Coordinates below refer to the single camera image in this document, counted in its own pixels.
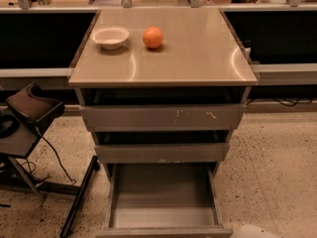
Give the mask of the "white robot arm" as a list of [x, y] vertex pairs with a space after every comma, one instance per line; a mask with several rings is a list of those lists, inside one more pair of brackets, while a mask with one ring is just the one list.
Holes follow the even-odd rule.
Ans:
[[256, 225], [246, 224], [241, 226], [231, 238], [282, 238]]

